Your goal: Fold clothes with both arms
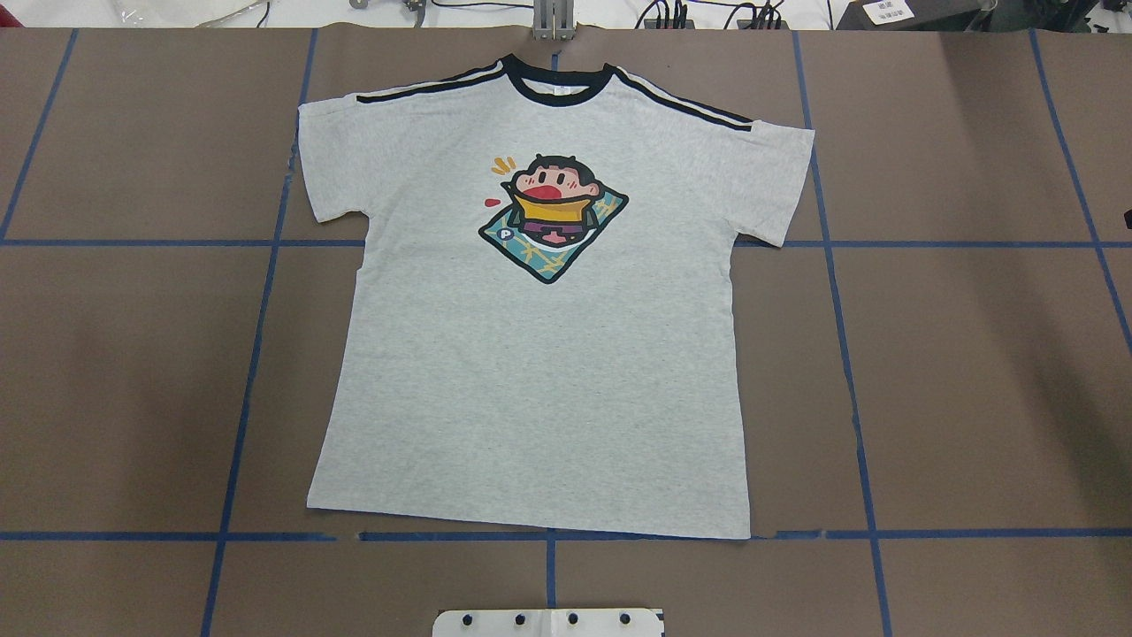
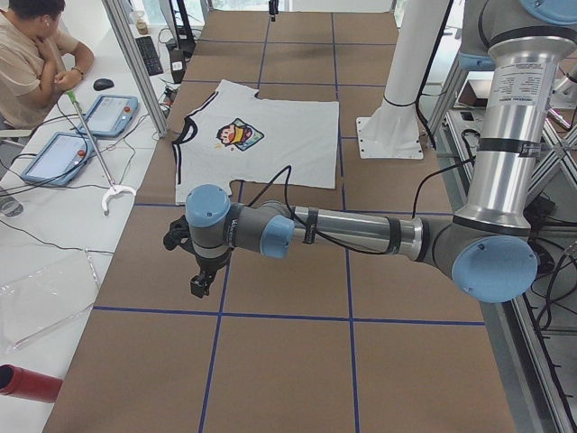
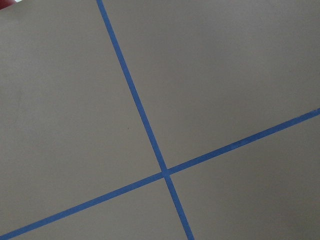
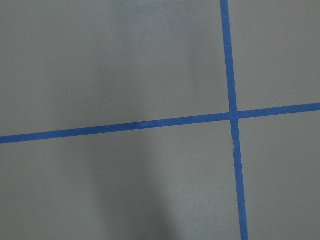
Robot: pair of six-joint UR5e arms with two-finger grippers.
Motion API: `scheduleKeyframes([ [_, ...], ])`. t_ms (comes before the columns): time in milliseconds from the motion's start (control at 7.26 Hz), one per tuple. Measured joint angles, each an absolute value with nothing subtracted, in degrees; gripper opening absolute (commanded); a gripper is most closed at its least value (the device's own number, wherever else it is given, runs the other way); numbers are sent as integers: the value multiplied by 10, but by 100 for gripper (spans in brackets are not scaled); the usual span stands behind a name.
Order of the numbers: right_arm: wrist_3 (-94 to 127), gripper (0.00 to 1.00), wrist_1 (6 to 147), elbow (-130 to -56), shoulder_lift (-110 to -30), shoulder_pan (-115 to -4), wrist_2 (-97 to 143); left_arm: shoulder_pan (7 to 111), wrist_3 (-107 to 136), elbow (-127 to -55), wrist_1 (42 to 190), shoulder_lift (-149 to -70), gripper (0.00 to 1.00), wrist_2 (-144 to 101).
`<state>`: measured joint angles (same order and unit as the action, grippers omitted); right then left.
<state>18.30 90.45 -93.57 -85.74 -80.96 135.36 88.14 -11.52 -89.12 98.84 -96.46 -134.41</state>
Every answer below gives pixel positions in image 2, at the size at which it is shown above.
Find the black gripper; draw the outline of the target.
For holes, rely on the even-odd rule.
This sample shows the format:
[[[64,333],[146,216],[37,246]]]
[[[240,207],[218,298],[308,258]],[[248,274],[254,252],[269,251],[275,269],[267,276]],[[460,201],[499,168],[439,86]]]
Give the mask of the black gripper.
[[[226,267],[232,257],[232,249],[227,249],[224,253],[217,257],[206,258],[198,254],[195,255],[199,271],[190,280],[190,293],[196,297],[208,296],[210,294],[210,287],[212,280],[215,279],[217,273]]]

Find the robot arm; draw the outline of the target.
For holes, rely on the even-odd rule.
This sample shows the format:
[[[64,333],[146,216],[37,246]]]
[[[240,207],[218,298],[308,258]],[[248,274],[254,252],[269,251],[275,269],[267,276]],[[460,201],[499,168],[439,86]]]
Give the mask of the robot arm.
[[[524,216],[529,181],[541,152],[554,74],[575,47],[573,1],[467,2],[461,56],[486,54],[495,69],[467,199],[453,218],[346,215],[274,201],[249,207],[233,203],[217,186],[199,186],[180,219],[181,246],[200,269],[190,283],[192,294],[208,294],[234,249],[283,258],[295,239],[405,255],[437,268],[486,303],[524,293],[538,266]]]

